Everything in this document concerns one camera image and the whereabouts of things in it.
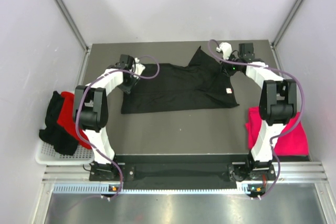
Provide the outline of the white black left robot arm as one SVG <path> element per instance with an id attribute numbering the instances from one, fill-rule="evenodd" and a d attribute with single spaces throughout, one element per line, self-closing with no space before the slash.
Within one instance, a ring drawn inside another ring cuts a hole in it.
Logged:
<path id="1" fill-rule="evenodd" d="M 139 58 L 121 55 L 119 62 L 109 66 L 96 79 L 75 88 L 72 111 L 75 136 L 92 149 L 94 162 L 103 164 L 101 174 L 107 180 L 114 180 L 119 174 L 118 166 L 113 164 L 115 151 L 106 129 L 108 95 L 117 88 L 130 93 L 144 70 Z"/>

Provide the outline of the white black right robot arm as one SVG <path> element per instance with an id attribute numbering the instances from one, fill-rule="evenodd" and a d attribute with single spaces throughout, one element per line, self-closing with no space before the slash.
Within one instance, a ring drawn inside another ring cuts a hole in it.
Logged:
<path id="1" fill-rule="evenodd" d="M 238 57 L 227 42 L 220 43 L 216 51 L 222 54 L 222 66 L 227 73 L 240 71 L 261 88 L 258 107 L 261 127 L 245 166 L 246 176 L 256 180 L 270 169 L 279 135 L 297 114 L 297 83 L 284 79 L 265 62 L 256 59 L 252 43 L 239 46 Z"/>

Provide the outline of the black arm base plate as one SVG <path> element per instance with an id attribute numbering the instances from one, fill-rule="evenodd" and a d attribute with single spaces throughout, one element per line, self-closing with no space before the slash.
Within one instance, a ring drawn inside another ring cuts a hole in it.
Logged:
<path id="1" fill-rule="evenodd" d="M 247 154 L 119 154 L 119 165 L 90 163 L 92 182 L 123 181 L 126 189 L 232 189 L 236 182 L 264 185 L 276 178 L 269 170 L 252 171 Z"/>

